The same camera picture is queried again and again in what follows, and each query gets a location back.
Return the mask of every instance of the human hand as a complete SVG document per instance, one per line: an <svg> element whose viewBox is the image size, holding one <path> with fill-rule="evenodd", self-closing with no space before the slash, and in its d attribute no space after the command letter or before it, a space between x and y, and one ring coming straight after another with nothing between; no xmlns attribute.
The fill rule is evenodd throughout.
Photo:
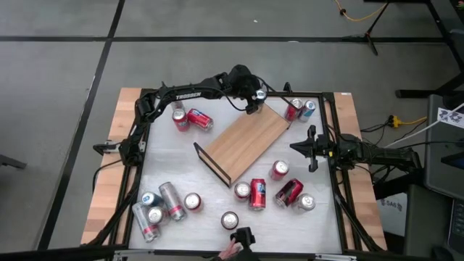
<svg viewBox="0 0 464 261"><path fill-rule="evenodd" d="M222 260L231 258L240 251L240 243L235 244L235 239L232 239L227 248L219 253L218 257Z"/></svg>

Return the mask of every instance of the white tabletop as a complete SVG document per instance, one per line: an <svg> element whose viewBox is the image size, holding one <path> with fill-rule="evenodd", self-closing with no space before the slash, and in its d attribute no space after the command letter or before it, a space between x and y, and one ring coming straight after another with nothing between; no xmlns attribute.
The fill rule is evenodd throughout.
<svg viewBox="0 0 464 261"><path fill-rule="evenodd" d="M266 182L266 208L253 212L248 204L233 198L233 188L228 188L199 158L193 143L206 147L214 141L241 113L235 110L225 98L220 100L190 99L183 101L186 110L196 108L209 115L215 123L210 132L195 126L185 132L177 131L171 120L172 110L166 108L151 126L142 171L139 195L145 191L160 194L158 186L170 181L176 187L181 200L190 192L196 192L204 200L200 213L188 212L188 217L180 222L171 222L161 227L161 237L145 243L137 224L133 223L129 247L131 249L163 249L191 251L222 251L229 242L227 231L220 224L224 212L233 211L239 217L239 226L252 229L256 244L254 252L269 253L341 253L339 231L336 223L334 198L328 164L319 157L319 168L308 172L309 160L290 149L289 144L304 141L307 129L315 125L322 133L322 121L318 100L308 99L317 104L316 110L307 123L294 121L261 157L237 180L250 182L252 178L264 178ZM232 100L239 108L246 102ZM283 115L287 104L278 97L269 97L266 104ZM282 181L273 181L268 176L271 165L276 160L286 160L290 171ZM304 184L303 193L315 197L316 208L298 215L288 209L281 209L273 201L274 195L292 178Z"/></svg>

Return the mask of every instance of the soda can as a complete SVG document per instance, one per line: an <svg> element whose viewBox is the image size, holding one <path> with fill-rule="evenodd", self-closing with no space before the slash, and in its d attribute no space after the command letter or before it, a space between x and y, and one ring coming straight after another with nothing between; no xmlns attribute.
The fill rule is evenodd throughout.
<svg viewBox="0 0 464 261"><path fill-rule="evenodd" d="M133 215L136 217L138 226L144 235L146 243L149 243L161 236L158 225L150 224L146 218L146 206L141 202L137 202L132 206Z"/></svg>
<svg viewBox="0 0 464 261"><path fill-rule="evenodd" d="M200 127L203 131L208 131L213 126L212 118L197 109L190 109L187 113L188 121Z"/></svg>
<svg viewBox="0 0 464 261"><path fill-rule="evenodd" d="M235 194L235 199L240 202L245 202L249 195L251 194L252 189L250 188L247 182L241 181L238 182L235 187L233 187L233 193Z"/></svg>
<svg viewBox="0 0 464 261"><path fill-rule="evenodd" d="M253 178L250 183L252 192L249 198L249 208L251 210L263 210L266 208L266 182L264 178Z"/></svg>
<svg viewBox="0 0 464 261"><path fill-rule="evenodd" d="M183 205L192 212L200 212L203 209L202 198L197 193L187 194L186 198L183 200Z"/></svg>
<svg viewBox="0 0 464 261"><path fill-rule="evenodd" d="M298 196L297 200L291 204L291 208L297 213L306 213L316 207L314 197L307 193Z"/></svg>
<svg viewBox="0 0 464 261"><path fill-rule="evenodd" d="M220 218L220 223L227 230L233 230L239 225L239 217L236 213L227 211Z"/></svg>
<svg viewBox="0 0 464 261"><path fill-rule="evenodd" d="M186 111L183 109L174 109L173 121L179 131L187 131L190 128L190 122L187 118Z"/></svg>
<svg viewBox="0 0 464 261"><path fill-rule="evenodd" d="M169 213L164 207L152 207L148 210L148 220L155 225L167 225Z"/></svg>
<svg viewBox="0 0 464 261"><path fill-rule="evenodd" d="M303 105L302 111L299 113L298 120L307 122L312 113L316 110L316 104L312 101L306 101Z"/></svg>
<svg viewBox="0 0 464 261"><path fill-rule="evenodd" d="M145 192L142 194L142 204L149 207L162 206L165 203L162 197L153 192Z"/></svg>
<svg viewBox="0 0 464 261"><path fill-rule="evenodd" d="M269 170L269 176L275 181L281 180L289 172L289 164L283 160L276 160Z"/></svg>
<svg viewBox="0 0 464 261"><path fill-rule="evenodd" d="M301 99L295 98L290 101L295 107L293 108L290 104L287 106L285 110L285 114L283 115L288 121L293 121L297 118L299 112L301 112L303 108L303 101Z"/></svg>
<svg viewBox="0 0 464 261"><path fill-rule="evenodd" d="M173 102L171 102L171 107L173 108L173 110L176 110L176 109L185 109L185 108L183 107L182 101L173 101Z"/></svg>
<svg viewBox="0 0 464 261"><path fill-rule="evenodd" d="M181 200L171 182L163 183L159 186L159 192L165 200L167 211L172 219L180 221L187 217L185 210L182 208Z"/></svg>
<svg viewBox="0 0 464 261"><path fill-rule="evenodd" d="M296 178L292 178L285 186L277 192L274 197L275 202L279 207L288 207L291 203L297 200L297 197L303 191L303 183Z"/></svg>

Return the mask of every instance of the white cable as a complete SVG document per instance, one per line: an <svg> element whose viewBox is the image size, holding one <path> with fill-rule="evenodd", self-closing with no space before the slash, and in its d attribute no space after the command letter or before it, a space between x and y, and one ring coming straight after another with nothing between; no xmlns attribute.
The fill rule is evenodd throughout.
<svg viewBox="0 0 464 261"><path fill-rule="evenodd" d="M388 148L388 147L390 147L390 146L393 146L393 145L395 145L395 144L397 144L397 143L399 143L399 142L401 142L401 141L404 141L405 139L408 139L408 138L411 138L411 137L413 137L413 136L416 136L416 135L418 135L419 133L422 133L422 132L424 132L425 130L434 127L434 126L437 125L439 122L441 122L442 120L448 118L449 115L451 115L453 112L456 112L457 110L459 110L459 109L462 108L462 107L464 107L464 103L461 104L461 105L459 105L458 107L456 107L456 109L452 110L451 113L448 113L448 114L445 115L443 118L437 119L436 122L430 124L429 126L423 128L422 130L420 130L420 131L418 131L418 132L415 132L415 133L413 133L413 134L411 134L411 135L409 135L409 136L406 136L406 137L404 137L404 138L402 138L402 139L400 139L400 140L397 140L397 141L395 141L395 142L392 143L392 144L388 144L388 145L386 145L385 147Z"/></svg>

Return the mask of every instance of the blue can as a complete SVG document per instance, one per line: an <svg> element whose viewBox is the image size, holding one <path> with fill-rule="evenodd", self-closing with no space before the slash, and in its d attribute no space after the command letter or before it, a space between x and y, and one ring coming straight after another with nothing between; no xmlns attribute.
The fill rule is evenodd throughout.
<svg viewBox="0 0 464 261"><path fill-rule="evenodd" d="M312 101L306 101L303 105L302 111L300 112L298 116L298 120L304 123L307 122L315 110L316 110L316 104Z"/></svg>

